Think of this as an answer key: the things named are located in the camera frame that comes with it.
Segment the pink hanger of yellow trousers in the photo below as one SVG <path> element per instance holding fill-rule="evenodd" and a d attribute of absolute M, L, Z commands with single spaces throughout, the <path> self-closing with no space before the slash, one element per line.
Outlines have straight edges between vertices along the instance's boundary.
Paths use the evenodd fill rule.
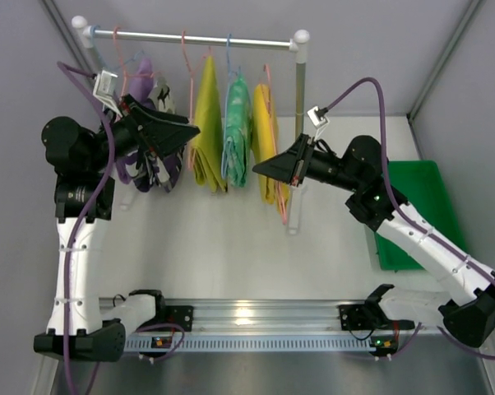
<path fill-rule="evenodd" d="M 263 72 L 266 74 L 266 85 L 267 85 L 267 93 L 264 95 L 266 111 L 269 117 L 269 124 L 271 130 L 271 140 L 273 146 L 273 156 L 276 156 L 278 153 L 278 145 L 277 139 L 275 137 L 275 117 L 273 113 L 272 107 L 272 93 L 271 93 L 271 68 L 268 63 L 263 65 Z M 275 200 L 278 202 L 278 208 L 280 213 L 280 218 L 283 225 L 288 224 L 288 213 L 287 213 L 287 204 L 285 200 L 285 196 L 282 193 L 282 183 L 279 181 L 275 181 Z"/>

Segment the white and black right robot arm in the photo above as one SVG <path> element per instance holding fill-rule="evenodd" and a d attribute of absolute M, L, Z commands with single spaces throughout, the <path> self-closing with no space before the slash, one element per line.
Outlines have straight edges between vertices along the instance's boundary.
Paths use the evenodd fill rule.
<path fill-rule="evenodd" d="M 436 326 L 472 348 L 494 331 L 495 271 L 452 244 L 403 193 L 386 185 L 376 139 L 357 136 L 337 156 L 323 140 L 302 134 L 287 151 L 253 170 L 289 186 L 313 179 L 349 191 L 345 205 L 354 219 L 407 253 L 441 285 L 440 292 L 379 286 L 363 303 L 374 327 L 395 321 Z"/>

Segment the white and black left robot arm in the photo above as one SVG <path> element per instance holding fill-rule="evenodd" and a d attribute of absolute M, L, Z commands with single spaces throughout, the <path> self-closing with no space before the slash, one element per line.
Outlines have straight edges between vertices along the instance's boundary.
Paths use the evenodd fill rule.
<path fill-rule="evenodd" d="M 46 161 L 57 175 L 54 191 L 59 263 L 53 311 L 35 352 L 55 359 L 115 362 L 127 337 L 140 326 L 164 318 L 159 290 L 133 291 L 104 314 L 99 306 L 99 256 L 112 219 L 115 181 L 109 166 L 142 149 L 163 159 L 200 132 L 183 116 L 148 109 L 125 95 L 119 120 L 100 132 L 67 116 L 51 119 L 41 140 Z"/>

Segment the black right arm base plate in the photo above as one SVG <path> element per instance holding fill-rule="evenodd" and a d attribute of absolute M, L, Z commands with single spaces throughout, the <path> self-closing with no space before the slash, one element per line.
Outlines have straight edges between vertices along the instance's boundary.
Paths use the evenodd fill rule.
<path fill-rule="evenodd" d="M 338 310 L 341 328 L 347 332 L 415 329 L 413 321 L 389 319 L 379 308 L 369 307 L 364 303 L 342 304 Z"/>

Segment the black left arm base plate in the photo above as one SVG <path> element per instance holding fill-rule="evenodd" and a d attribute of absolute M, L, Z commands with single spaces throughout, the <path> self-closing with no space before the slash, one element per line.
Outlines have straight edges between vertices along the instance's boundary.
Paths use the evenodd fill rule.
<path fill-rule="evenodd" d="M 175 323 L 185 332 L 192 330 L 194 307 L 192 305 L 169 305 L 164 306 L 147 325 L 160 323 Z"/>

